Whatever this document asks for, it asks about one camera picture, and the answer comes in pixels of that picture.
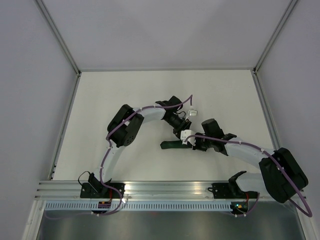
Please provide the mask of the dark green cloth napkin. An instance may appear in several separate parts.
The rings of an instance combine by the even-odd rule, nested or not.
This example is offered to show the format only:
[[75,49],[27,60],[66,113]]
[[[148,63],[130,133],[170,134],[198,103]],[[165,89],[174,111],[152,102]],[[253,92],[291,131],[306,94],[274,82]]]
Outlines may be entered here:
[[162,150],[168,150],[168,149],[192,149],[193,146],[190,143],[183,142],[182,140],[170,140],[170,141],[163,141],[160,144],[160,148]]

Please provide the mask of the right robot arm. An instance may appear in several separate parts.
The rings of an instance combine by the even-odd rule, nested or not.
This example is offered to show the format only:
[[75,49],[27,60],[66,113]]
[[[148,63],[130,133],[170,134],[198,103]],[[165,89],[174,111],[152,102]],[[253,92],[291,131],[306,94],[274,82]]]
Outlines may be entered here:
[[212,148],[217,153],[237,158],[258,169],[257,173],[242,170],[231,176],[228,180],[231,196],[239,198],[246,192],[256,192],[285,203],[309,184],[288,149],[265,149],[245,142],[235,134],[224,133],[213,118],[201,125],[204,133],[188,137],[193,149],[206,151]]

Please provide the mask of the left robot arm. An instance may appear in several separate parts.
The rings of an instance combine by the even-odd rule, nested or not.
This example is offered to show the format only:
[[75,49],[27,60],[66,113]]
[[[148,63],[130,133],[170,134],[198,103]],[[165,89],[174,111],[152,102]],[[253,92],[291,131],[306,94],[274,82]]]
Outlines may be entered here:
[[186,102],[192,101],[192,96],[181,101],[176,96],[169,100],[157,101],[153,105],[141,108],[133,108],[124,104],[107,126],[106,141],[107,151],[101,164],[94,172],[91,172],[88,181],[82,185],[82,193],[88,193],[91,198],[106,198],[111,191],[119,191],[118,188],[110,185],[113,170],[125,147],[129,146],[136,139],[143,124],[153,121],[165,121],[178,138],[173,143],[162,143],[165,148],[185,146],[181,142],[181,134],[189,130],[192,122],[186,117],[180,117],[178,111]]

